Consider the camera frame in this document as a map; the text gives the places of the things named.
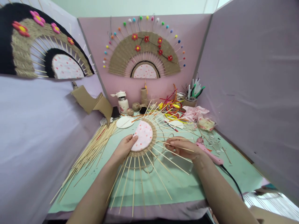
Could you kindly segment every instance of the ball of twine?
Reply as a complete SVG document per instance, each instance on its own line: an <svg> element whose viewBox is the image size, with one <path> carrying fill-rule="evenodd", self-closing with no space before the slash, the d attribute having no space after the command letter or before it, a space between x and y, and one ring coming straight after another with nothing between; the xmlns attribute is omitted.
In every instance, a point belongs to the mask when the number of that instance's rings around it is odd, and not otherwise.
<svg viewBox="0 0 299 224"><path fill-rule="evenodd" d="M132 105L132 109L134 111L139 111L141 109L141 106L140 106L140 103L136 102L136 103L133 103Z"/></svg>
<svg viewBox="0 0 299 224"><path fill-rule="evenodd" d="M134 111L131 108L127 109L127 115L128 116L134 116Z"/></svg>

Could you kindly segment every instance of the purple wall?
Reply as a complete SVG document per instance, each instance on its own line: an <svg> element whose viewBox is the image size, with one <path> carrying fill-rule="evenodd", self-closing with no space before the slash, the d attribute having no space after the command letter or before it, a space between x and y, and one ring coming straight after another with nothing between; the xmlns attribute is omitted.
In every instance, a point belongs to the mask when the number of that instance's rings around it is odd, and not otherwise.
<svg viewBox="0 0 299 224"><path fill-rule="evenodd" d="M198 71L218 130L299 205L299 1L216 11Z"/></svg>

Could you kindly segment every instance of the hand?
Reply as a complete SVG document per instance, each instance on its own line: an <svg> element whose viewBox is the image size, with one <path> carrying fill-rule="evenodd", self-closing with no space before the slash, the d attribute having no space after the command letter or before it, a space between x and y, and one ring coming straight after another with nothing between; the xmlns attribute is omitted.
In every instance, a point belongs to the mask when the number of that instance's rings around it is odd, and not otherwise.
<svg viewBox="0 0 299 224"><path fill-rule="evenodd" d="M185 157L187 159L195 160L197 157L203 154L203 151L191 141L185 139L184 137L175 137L167 139L165 147L174 152L175 154ZM184 150L182 148L193 150L194 152Z"/></svg>
<svg viewBox="0 0 299 224"><path fill-rule="evenodd" d="M137 140L138 136L133 137L133 135L128 135L124 137L116 147L111 159L119 164L122 164Z"/></svg>

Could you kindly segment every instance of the pen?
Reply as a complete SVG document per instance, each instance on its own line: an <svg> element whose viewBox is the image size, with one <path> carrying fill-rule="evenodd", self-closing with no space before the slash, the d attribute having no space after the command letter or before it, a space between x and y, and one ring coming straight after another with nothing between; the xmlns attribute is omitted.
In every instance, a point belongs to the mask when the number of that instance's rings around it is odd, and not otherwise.
<svg viewBox="0 0 299 224"><path fill-rule="evenodd" d="M178 132L177 129L175 129L175 127L173 127L171 124L169 124L167 121L164 121L166 124L168 124L169 127L171 127L173 130L175 130L176 132Z"/></svg>

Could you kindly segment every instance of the white bottle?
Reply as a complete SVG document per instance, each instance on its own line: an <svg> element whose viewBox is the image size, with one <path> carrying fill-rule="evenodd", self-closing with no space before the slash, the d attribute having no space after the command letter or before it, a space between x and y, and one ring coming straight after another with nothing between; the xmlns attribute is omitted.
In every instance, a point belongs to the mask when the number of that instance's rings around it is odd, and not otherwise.
<svg viewBox="0 0 299 224"><path fill-rule="evenodd" d="M129 108L129 102L126 98L126 92L125 91L120 91L116 94L111 94L110 96L117 96L118 97L118 105L119 109L122 114L127 114L127 109Z"/></svg>

